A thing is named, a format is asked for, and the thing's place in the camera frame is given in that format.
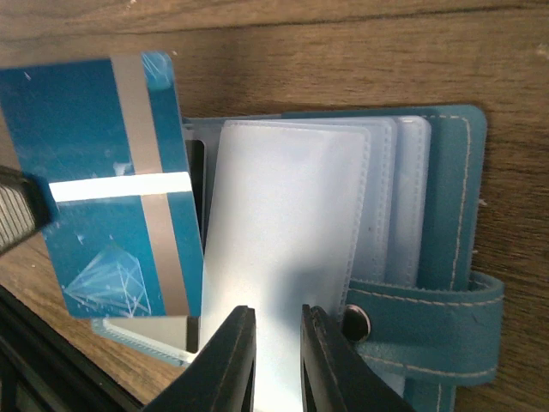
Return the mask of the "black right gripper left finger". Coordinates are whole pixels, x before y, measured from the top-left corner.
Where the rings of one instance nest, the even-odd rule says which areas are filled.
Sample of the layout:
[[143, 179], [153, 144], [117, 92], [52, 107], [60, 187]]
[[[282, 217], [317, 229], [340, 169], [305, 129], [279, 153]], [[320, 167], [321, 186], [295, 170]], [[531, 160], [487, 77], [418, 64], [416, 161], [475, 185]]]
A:
[[256, 316], [237, 306], [185, 371], [145, 411], [252, 411]]

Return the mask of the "blue card holder wallet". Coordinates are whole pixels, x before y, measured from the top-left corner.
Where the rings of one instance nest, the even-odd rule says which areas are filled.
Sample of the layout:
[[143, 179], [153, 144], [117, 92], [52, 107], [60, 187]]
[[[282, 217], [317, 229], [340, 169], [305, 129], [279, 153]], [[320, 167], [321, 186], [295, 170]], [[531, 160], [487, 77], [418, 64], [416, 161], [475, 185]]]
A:
[[363, 313], [362, 359], [418, 411], [451, 411], [460, 386], [491, 381], [501, 281], [471, 269], [486, 117], [475, 106], [285, 113], [283, 123], [371, 133], [347, 306]]

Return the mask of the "blue card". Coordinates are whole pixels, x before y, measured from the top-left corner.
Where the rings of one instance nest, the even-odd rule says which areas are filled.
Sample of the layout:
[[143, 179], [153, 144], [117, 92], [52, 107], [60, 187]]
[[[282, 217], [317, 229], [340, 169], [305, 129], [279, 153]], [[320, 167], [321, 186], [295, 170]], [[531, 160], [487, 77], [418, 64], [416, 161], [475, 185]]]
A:
[[1, 112], [45, 192], [69, 314], [198, 316], [202, 242], [170, 56], [4, 68]]

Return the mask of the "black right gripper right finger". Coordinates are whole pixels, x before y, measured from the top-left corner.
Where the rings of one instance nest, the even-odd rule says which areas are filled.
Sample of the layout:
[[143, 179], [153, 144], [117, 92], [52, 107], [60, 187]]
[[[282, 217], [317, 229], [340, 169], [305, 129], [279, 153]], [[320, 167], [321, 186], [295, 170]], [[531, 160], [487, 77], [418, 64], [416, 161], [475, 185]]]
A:
[[320, 306], [302, 306], [301, 386], [304, 411], [411, 411], [356, 353]]

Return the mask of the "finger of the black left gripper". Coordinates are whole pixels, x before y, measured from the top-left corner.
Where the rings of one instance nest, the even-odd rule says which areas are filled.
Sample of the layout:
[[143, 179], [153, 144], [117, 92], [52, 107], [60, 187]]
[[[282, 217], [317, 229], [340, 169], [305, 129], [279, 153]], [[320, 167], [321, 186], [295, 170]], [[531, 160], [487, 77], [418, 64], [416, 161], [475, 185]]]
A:
[[52, 222], [50, 193], [37, 176], [1, 166], [1, 254]]

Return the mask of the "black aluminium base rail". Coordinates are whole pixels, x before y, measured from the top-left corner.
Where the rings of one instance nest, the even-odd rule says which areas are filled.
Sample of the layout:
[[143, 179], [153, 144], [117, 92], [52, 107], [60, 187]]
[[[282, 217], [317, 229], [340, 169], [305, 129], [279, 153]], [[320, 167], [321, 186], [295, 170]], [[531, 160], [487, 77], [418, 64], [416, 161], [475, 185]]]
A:
[[1, 289], [2, 411], [139, 411], [137, 398]]

